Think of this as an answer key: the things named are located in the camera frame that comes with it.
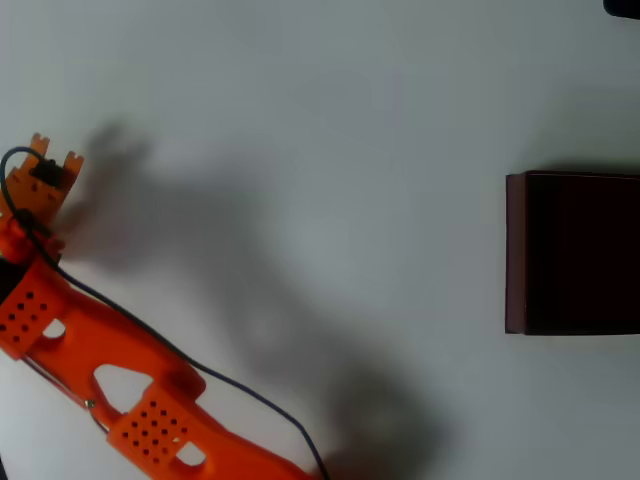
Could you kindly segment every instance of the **black box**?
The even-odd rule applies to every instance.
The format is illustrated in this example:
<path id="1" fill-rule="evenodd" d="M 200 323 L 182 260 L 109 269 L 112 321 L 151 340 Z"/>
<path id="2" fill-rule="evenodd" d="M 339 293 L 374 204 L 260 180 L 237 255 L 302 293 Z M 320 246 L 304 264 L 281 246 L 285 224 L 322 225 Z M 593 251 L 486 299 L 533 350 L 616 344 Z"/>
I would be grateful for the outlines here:
<path id="1" fill-rule="evenodd" d="M 640 333 L 640 176 L 507 176 L 507 333 Z"/>

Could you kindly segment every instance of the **orange plastic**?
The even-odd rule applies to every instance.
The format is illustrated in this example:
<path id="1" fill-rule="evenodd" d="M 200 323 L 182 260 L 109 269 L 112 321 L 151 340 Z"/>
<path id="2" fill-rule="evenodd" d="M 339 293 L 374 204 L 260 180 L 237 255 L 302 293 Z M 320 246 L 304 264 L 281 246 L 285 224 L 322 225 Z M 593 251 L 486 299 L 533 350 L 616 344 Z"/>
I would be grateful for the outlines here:
<path id="1" fill-rule="evenodd" d="M 44 156 L 49 148 L 49 139 L 36 133 L 30 146 Z M 54 188 L 31 175 L 38 160 L 28 155 L 22 166 L 14 168 L 7 176 L 7 188 L 13 203 L 18 209 L 27 209 L 33 213 L 41 225 L 48 226 L 75 183 L 83 161 L 81 156 L 69 152 L 64 161 L 60 188 Z M 12 263 L 21 263 L 27 259 L 31 248 L 24 232 L 9 216 L 9 209 L 1 195 L 0 213 L 0 255 Z"/>
<path id="2" fill-rule="evenodd" d="M 80 163 L 73 165 L 79 168 Z M 70 171 L 75 179 L 77 170 Z M 11 186 L 12 195 L 22 181 Z M 20 205 L 38 208 L 39 218 L 45 220 L 59 208 L 53 202 L 44 205 L 26 196 L 18 198 Z M 12 231 L 5 230 L 0 237 Z M 7 244 L 14 240 L 9 238 Z M 51 240 L 48 245 L 54 250 L 58 246 Z M 43 331 L 54 319 L 65 325 L 65 333 L 45 337 Z M 72 400 L 90 408 L 109 430 L 109 443 L 154 479 L 311 479 L 291 462 L 222 427 L 195 403 L 206 384 L 188 363 L 120 313 L 73 289 L 39 257 L 31 259 L 18 286 L 0 305 L 0 348 L 14 359 L 35 362 Z M 120 413 L 107 401 L 95 378 L 102 365 L 153 378 L 131 412 Z M 187 442 L 205 453 L 201 465 L 189 466 L 177 458 Z"/>

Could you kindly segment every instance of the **black wire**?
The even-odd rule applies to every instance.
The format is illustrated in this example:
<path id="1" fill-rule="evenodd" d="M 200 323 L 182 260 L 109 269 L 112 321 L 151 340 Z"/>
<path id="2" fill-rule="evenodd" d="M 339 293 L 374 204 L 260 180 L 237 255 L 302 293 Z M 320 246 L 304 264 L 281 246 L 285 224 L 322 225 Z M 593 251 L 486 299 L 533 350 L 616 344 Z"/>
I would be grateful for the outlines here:
<path id="1" fill-rule="evenodd" d="M 318 453 L 318 449 L 316 448 L 315 444 L 313 443 L 313 440 L 311 440 L 311 436 L 309 435 L 307 430 L 304 428 L 304 426 L 295 417 L 293 417 L 290 413 L 288 413 L 282 407 L 279 407 L 278 405 L 273 403 L 271 400 L 263 397 L 258 392 L 256 392 L 255 390 L 251 389 L 250 387 L 238 382 L 237 380 L 234 380 L 234 379 L 232 379 L 230 377 L 227 377 L 226 375 L 224 375 L 224 374 L 222 374 L 220 372 L 217 372 L 216 370 L 213 370 L 213 369 L 207 367 L 206 365 L 203 365 L 202 363 L 198 362 L 197 360 L 194 360 L 189 355 L 187 355 L 185 352 L 183 352 L 178 347 L 176 347 L 169 340 L 167 340 L 165 337 L 163 337 L 162 334 L 160 334 L 158 331 L 156 331 L 153 327 L 151 327 L 150 325 L 145 323 L 143 320 L 141 320 L 140 318 L 135 316 L 129 310 L 127 310 L 126 308 L 118 305 L 116 302 L 114 302 L 113 300 L 109 299 L 108 297 L 106 297 L 102 293 L 94 290 L 90 286 L 85 285 L 80 280 L 77 280 L 76 278 L 72 277 L 70 274 L 65 272 L 62 268 L 60 268 L 60 266 L 58 265 L 56 260 L 54 260 L 51 257 L 51 255 L 49 255 L 49 252 L 47 252 L 47 249 L 44 247 L 44 245 L 42 243 L 40 243 L 40 240 L 38 240 L 38 237 L 36 237 L 36 235 L 33 233 L 33 226 L 30 225 L 31 222 L 27 222 L 27 220 L 22 215 L 22 212 L 20 212 L 16 208 L 16 205 L 13 203 L 13 200 L 11 199 L 11 195 L 9 194 L 9 189 L 7 188 L 7 179 L 6 179 L 5 170 L 6 170 L 7 162 L 16 153 L 28 153 L 30 155 L 33 155 L 36 159 L 38 159 L 39 162 L 46 162 L 46 159 L 40 153 L 38 153 L 37 151 L 33 150 L 32 148 L 29 148 L 29 147 L 14 147 L 11 150 L 9 150 L 7 153 L 5 153 L 4 156 L 2 157 L 2 160 L 0 160 L 0 189 L 2 190 L 2 195 L 4 196 L 4 200 L 7 203 L 7 206 L 9 207 L 9 210 L 11 210 L 12 215 L 17 220 L 17 222 L 20 224 L 20 226 L 23 228 L 23 230 L 25 231 L 25 234 L 27 235 L 27 238 L 31 241 L 31 243 L 33 243 L 33 246 L 36 248 L 36 250 L 38 251 L 38 253 L 42 257 L 42 259 L 45 261 L 45 263 L 53 271 L 55 271 L 58 275 L 60 275 L 67 282 L 69 282 L 71 285 L 79 288 L 83 292 L 91 295 L 95 299 L 100 300 L 105 305 L 111 307 L 116 312 L 118 312 L 121 315 L 124 315 L 125 317 L 127 317 L 134 324 L 136 324 L 137 326 L 142 328 L 145 332 L 147 332 L 153 338 L 158 340 L 161 344 L 163 344 L 165 347 L 167 347 L 169 350 L 171 350 L 173 353 L 175 353 L 178 357 L 182 358 L 184 361 L 186 361 L 187 363 L 191 364 L 193 367 L 197 368 L 198 370 L 200 370 L 200 371 L 202 371 L 202 372 L 204 372 L 204 373 L 206 373 L 208 375 L 211 375 L 214 378 L 217 378 L 218 380 L 223 381 L 224 383 L 227 383 L 227 384 L 231 385 L 232 387 L 237 388 L 238 390 L 240 390 L 240 391 L 246 393 L 247 395 L 253 397 L 254 399 L 259 401 L 260 403 L 266 405 L 267 407 L 272 409 L 274 412 L 276 412 L 279 415 L 281 415 L 282 417 L 284 417 L 288 422 L 290 422 L 293 426 L 295 426 L 300 431 L 302 436 L 304 437 L 305 442 L 309 446 L 309 449 L 311 450 L 311 453 L 313 454 L 313 457 L 314 457 L 316 463 L 318 464 L 318 469 L 320 470 L 320 473 L 322 475 L 323 480 L 331 480 L 331 478 L 329 477 L 329 472 L 327 472 L 327 469 L 326 469 L 326 467 L 324 465 L 324 462 L 322 461 L 322 458 L 320 457 L 320 453 Z"/>

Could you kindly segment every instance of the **white table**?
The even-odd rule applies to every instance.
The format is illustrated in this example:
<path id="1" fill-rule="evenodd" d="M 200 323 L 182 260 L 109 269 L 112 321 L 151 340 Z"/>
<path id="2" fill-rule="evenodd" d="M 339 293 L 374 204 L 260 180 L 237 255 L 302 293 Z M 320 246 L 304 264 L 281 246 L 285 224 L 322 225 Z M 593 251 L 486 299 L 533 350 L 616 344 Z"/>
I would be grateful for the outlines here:
<path id="1" fill-rule="evenodd" d="M 8 0 L 0 60 L 3 150 L 40 131 L 61 158 L 114 119 L 151 145 L 64 266 L 325 455 L 394 480 L 637 474 L 640 339 L 507 337 L 503 289 L 505 174 L 640 158 L 640 22 L 600 0 Z M 312 466 L 250 399 L 211 381 L 201 404 Z M 0 455 L 10 480 L 144 478 L 4 355 Z"/>

